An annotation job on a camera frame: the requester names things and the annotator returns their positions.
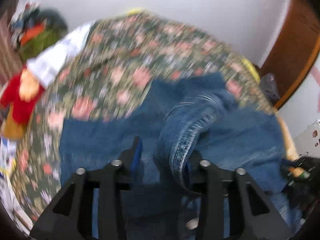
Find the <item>floral blanket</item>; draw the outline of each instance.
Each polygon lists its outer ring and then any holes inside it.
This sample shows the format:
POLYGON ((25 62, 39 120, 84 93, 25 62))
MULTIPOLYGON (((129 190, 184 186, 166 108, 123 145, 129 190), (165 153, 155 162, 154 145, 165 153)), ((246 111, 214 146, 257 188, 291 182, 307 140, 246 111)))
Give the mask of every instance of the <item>floral blanket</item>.
POLYGON ((11 183, 34 221, 60 189, 64 118, 128 117, 155 78, 176 80, 220 71, 241 106, 271 107, 242 56, 207 33, 149 13, 95 23, 84 50, 65 65, 35 107, 18 147, 11 183))

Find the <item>pile of clothes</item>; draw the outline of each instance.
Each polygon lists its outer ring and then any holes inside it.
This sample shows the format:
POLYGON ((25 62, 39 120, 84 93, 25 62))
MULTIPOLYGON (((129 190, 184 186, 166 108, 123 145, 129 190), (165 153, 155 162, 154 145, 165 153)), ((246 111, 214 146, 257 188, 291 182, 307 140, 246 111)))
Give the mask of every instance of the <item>pile of clothes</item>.
POLYGON ((39 55, 68 33, 68 26, 58 12, 42 9, 28 2, 25 9, 10 23, 12 46, 19 52, 23 63, 39 55))
MULTIPOLYGON (((239 107, 220 73, 153 80, 142 105, 127 118, 109 122, 65 119, 60 139, 61 184, 79 167, 102 168, 142 140, 141 160, 132 189, 122 192, 128 239, 194 239, 185 224, 199 217, 200 198, 189 190, 188 160, 193 150, 219 168, 244 168, 268 192, 294 233, 301 213, 289 205, 279 171, 285 152, 274 114, 239 107)), ((98 236, 96 191, 92 230, 98 236)), ((229 231, 224 207, 225 237, 229 231)))

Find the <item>blue jeans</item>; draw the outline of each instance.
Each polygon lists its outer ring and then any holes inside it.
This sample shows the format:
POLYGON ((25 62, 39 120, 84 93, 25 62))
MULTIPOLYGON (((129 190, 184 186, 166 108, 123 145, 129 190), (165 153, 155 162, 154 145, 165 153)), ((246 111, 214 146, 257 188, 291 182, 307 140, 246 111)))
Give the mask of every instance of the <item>blue jeans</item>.
MULTIPOLYGON (((184 173, 193 149, 220 168, 247 169, 263 190, 273 193, 274 203, 285 185, 279 173, 285 150, 276 117, 239 109, 219 73, 176 83, 154 80, 143 104, 126 119, 65 120, 61 184, 79 167, 94 170, 118 158, 134 136, 141 137, 143 152, 135 185, 122 194, 129 239, 194 237, 185 223, 198 216, 200 201, 185 190, 184 173)), ((279 206, 288 210, 287 201, 279 206)))

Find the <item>plush doll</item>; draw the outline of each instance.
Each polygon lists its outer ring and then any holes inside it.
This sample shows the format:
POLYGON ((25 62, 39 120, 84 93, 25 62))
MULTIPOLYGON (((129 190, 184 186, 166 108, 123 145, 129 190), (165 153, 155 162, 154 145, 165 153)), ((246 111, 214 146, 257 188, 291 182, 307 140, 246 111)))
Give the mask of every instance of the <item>plush doll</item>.
POLYGON ((3 137, 9 140, 23 137, 32 110, 43 92, 44 88, 26 66, 10 79, 0 99, 1 108, 9 106, 3 137))

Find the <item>pink flower pattern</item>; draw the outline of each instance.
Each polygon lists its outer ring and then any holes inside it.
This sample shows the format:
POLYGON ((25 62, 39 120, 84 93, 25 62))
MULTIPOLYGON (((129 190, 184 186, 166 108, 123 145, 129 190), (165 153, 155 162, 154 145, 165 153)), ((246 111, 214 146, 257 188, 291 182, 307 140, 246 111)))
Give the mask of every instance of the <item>pink flower pattern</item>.
POLYGON ((171 74, 171 79, 176 80, 181 76, 181 71, 173 71, 171 74))
POLYGON ((104 75, 107 75, 109 73, 109 67, 105 67, 103 69, 103 72, 102 72, 104 75))
POLYGON ((65 78, 70 74, 70 69, 64 69, 61 71, 60 75, 59 75, 59 81, 63 82, 65 80, 65 78))
POLYGON ((166 48, 163 48, 161 50, 161 54, 168 54, 168 55, 172 55, 176 52, 176 48, 174 46, 169 46, 166 48))
POLYGON ((145 35, 143 35, 142 33, 139 33, 136 35, 136 43, 137 46, 140 46, 141 43, 144 41, 145 35))
POLYGON ((52 168, 51 168, 50 164, 46 163, 45 165, 43 165, 43 171, 44 171, 45 174, 51 175, 52 174, 52 168))
POLYGON ((234 95, 235 98, 237 98, 237 99, 240 98, 242 88, 239 85, 239 83, 229 79, 226 82, 226 88, 231 94, 234 95))
POLYGON ((137 15, 133 15, 133 16, 127 18, 125 20, 125 23, 130 25, 131 23, 137 21, 137 19, 138 19, 138 16, 137 15))
POLYGON ((193 44, 192 44, 192 43, 189 43, 189 42, 179 42, 179 43, 176 45, 176 48, 177 48, 177 49, 181 49, 181 50, 192 49, 192 47, 193 47, 193 44))
POLYGON ((155 40, 151 40, 150 42, 149 42, 149 47, 151 47, 151 48, 156 48, 156 47, 158 47, 158 42, 156 42, 155 40))
POLYGON ((96 107, 92 99, 87 97, 79 97, 74 104, 71 115, 76 119, 88 120, 91 111, 96 107))
POLYGON ((115 30, 120 30, 123 25, 124 25, 124 23, 122 21, 119 21, 119 22, 113 24, 111 28, 115 29, 115 30))
POLYGON ((40 123, 41 122, 41 115, 40 114, 37 114, 36 116, 36 123, 40 123))
POLYGON ((27 166, 28 166, 28 160, 29 160, 29 152, 26 149, 23 149, 18 157, 18 166, 19 170, 24 173, 27 166))
POLYGON ((95 33, 92 35, 91 41, 94 43, 100 43, 102 41, 103 36, 101 34, 95 33))
POLYGON ((201 42, 201 39, 198 37, 194 38, 192 41, 193 44, 199 44, 200 42, 201 42))
POLYGON ((243 70, 243 68, 238 63, 232 63, 230 67, 236 72, 240 72, 243 70))
POLYGON ((209 50, 212 49, 215 45, 216 45, 215 42, 213 42, 213 41, 207 41, 207 42, 202 46, 202 48, 203 48, 205 51, 209 51, 209 50))
POLYGON ((65 111, 60 111, 58 113, 52 112, 48 117, 48 125, 50 130, 58 129, 59 131, 62 130, 63 119, 65 116, 65 111))
POLYGON ((203 73, 203 69, 199 67, 193 73, 195 74, 195 76, 201 76, 203 73))
POLYGON ((172 34, 175 31, 175 28, 171 25, 166 25, 163 29, 165 33, 172 34))
POLYGON ((118 104, 124 106, 129 102, 131 93, 128 90, 120 90, 116 97, 118 104))
POLYGON ((111 81, 114 86, 117 86, 124 74, 124 70, 121 66, 114 68, 111 72, 111 81))
POLYGON ((139 88, 144 89, 151 79, 150 71, 146 67, 137 68, 132 75, 133 83, 139 88))

